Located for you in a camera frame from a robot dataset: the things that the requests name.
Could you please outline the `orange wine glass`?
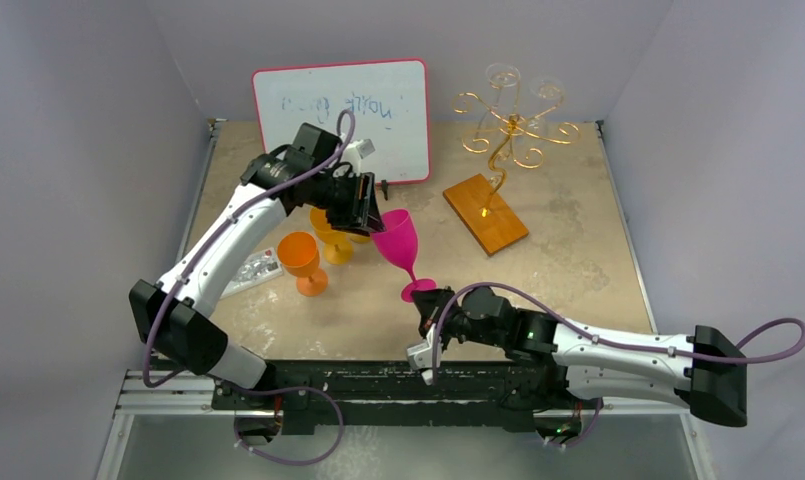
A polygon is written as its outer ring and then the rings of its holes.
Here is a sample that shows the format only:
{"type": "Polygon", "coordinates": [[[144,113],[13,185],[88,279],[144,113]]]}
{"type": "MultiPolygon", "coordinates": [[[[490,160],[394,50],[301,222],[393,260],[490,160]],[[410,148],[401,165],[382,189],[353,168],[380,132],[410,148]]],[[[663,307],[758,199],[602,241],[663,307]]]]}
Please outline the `orange wine glass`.
{"type": "Polygon", "coordinates": [[[317,241],[308,232],[292,232],[279,242],[277,254],[283,268],[296,278],[297,291],[308,297],[322,294],[328,276],[320,267],[317,241]]]}

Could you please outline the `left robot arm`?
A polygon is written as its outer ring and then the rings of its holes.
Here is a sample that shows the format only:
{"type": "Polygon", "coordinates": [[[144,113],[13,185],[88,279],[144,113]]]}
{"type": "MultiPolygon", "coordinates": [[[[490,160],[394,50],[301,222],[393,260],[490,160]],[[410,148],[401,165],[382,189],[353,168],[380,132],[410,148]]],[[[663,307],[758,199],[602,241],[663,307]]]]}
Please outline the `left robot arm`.
{"type": "Polygon", "coordinates": [[[374,150],[369,139],[304,123],[291,143],[251,160],[222,213],[189,252],[157,281],[139,280],[131,288],[144,362],[163,354],[181,370],[237,386],[250,408],[270,405],[274,366],[230,340],[210,317],[242,263],[298,207],[325,211],[331,226],[345,233],[384,231],[375,176],[354,167],[374,150]]]}

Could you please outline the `white plastic packaged item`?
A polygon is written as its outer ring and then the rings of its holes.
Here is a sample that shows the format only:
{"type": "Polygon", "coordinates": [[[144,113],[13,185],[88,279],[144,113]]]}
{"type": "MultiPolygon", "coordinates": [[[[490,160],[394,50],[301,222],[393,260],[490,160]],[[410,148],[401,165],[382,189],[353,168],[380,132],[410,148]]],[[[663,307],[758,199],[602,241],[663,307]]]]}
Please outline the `white plastic packaged item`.
{"type": "Polygon", "coordinates": [[[228,282],[220,298],[224,299],[261,285],[284,274],[274,248],[251,254],[228,282]]]}

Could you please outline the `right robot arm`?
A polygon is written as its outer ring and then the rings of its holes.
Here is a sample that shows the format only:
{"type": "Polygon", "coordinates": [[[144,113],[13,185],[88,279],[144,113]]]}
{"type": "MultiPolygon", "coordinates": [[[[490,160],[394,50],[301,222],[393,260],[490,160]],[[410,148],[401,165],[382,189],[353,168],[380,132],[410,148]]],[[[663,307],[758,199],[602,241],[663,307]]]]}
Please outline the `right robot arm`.
{"type": "Polygon", "coordinates": [[[410,293],[422,340],[408,348],[407,358],[427,384],[451,341],[472,342],[549,372],[539,392],[554,407],[610,396],[686,407],[720,426],[748,423],[744,355],[713,327],[698,325],[690,335],[641,334],[515,307],[490,287],[476,287],[461,301],[453,295],[449,288],[410,293]]]}

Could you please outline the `red framed whiteboard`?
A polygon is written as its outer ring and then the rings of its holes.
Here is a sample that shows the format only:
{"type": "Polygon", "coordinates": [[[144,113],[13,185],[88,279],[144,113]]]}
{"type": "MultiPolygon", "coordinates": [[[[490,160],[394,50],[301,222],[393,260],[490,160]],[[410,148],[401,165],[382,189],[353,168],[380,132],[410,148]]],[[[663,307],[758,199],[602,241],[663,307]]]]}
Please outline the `red framed whiteboard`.
{"type": "Polygon", "coordinates": [[[251,77],[262,145],[291,142],[303,123],[335,131],[343,110],[354,113],[356,140],[376,151],[362,161],[377,181],[416,183],[431,174],[427,67],[393,59],[260,69],[251,77]]]}

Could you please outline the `pink wine glass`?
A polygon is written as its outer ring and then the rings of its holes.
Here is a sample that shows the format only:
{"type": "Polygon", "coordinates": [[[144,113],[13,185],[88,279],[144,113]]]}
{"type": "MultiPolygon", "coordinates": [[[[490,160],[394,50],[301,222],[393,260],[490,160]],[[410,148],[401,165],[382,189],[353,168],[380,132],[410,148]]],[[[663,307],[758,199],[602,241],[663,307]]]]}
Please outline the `pink wine glass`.
{"type": "Polygon", "coordinates": [[[407,209],[395,209],[384,213],[381,217],[385,230],[371,235],[379,253],[391,265],[404,270],[410,279],[402,289],[400,297],[412,303],[415,291],[427,291],[437,288],[431,278],[418,278],[414,271],[419,252],[419,236],[411,213],[407,209]]]}

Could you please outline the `yellow wine glass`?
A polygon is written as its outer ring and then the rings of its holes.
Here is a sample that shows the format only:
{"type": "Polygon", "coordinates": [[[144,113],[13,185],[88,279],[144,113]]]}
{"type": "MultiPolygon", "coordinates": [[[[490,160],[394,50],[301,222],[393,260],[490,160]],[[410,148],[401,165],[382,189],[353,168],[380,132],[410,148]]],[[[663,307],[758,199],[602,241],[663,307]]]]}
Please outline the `yellow wine glass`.
{"type": "Polygon", "coordinates": [[[326,262],[332,265],[343,265],[349,262],[354,254],[354,248],[344,232],[331,227],[326,218],[326,212],[322,209],[312,208],[309,220],[314,233],[323,243],[322,254],[326,262]]]}
{"type": "Polygon", "coordinates": [[[356,244],[367,244],[371,241],[370,234],[363,231],[349,231],[347,235],[356,244]]]}

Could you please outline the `yellow wine glass front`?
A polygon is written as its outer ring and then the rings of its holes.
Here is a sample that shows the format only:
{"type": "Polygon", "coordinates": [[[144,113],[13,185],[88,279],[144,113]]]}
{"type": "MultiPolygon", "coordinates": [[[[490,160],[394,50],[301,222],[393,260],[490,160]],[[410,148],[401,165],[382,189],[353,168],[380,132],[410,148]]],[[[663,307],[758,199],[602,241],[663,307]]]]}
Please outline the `yellow wine glass front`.
{"type": "Polygon", "coordinates": [[[344,232],[331,227],[326,218],[326,212],[322,209],[312,208],[309,220],[314,233],[323,243],[322,254],[326,262],[332,265],[343,265],[349,262],[354,254],[354,248],[344,232]]]}

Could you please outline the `gold wire wine glass rack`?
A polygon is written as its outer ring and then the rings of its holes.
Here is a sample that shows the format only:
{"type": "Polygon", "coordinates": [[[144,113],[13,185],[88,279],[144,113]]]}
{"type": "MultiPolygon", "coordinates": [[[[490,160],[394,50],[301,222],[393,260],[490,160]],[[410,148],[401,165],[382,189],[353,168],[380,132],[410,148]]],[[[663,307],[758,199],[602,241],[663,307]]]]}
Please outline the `gold wire wine glass rack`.
{"type": "MultiPolygon", "coordinates": [[[[475,103],[487,107],[479,95],[460,93],[453,100],[453,110],[466,114],[475,103]]],[[[443,198],[489,257],[529,235],[529,229],[500,195],[508,176],[504,164],[511,162],[525,170],[537,169],[545,160],[537,143],[571,145],[581,136],[579,127],[571,122],[559,123],[557,135],[551,137],[540,128],[529,126],[529,117],[517,111],[506,118],[496,113],[494,116],[502,122],[499,127],[489,131],[478,127],[462,137],[462,146],[467,152],[488,156],[487,169],[491,176],[487,178],[477,174],[443,191],[443,198]],[[516,141],[522,138],[532,140],[535,144],[520,150],[516,147],[516,141]]]]}

